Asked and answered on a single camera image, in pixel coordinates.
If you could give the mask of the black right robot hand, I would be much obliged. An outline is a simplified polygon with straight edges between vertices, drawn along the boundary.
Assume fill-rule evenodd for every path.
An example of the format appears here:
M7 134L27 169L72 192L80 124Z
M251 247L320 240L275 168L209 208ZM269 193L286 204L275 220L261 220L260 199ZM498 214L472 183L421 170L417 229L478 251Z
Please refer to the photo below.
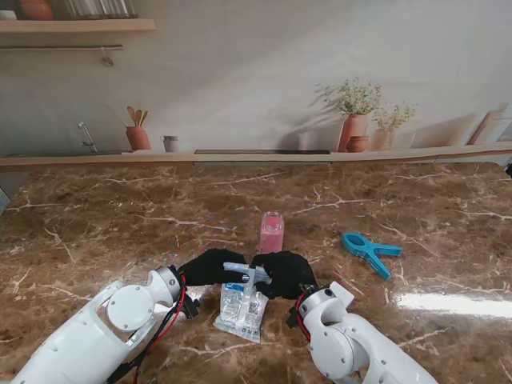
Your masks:
M270 283L254 284L256 290L268 299L296 300L302 294L302 286L318 287L308 261L299 254L290 251L258 254L252 265L262 267L270 277Z

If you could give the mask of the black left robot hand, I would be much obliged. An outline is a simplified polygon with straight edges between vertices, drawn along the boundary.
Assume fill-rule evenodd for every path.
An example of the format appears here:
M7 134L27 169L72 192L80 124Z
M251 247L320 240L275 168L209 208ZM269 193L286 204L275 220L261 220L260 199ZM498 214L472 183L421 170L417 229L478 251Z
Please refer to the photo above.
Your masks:
M243 283L243 273L225 270L225 262L245 264L245 259L233 251L214 248L180 266L178 272L188 286Z

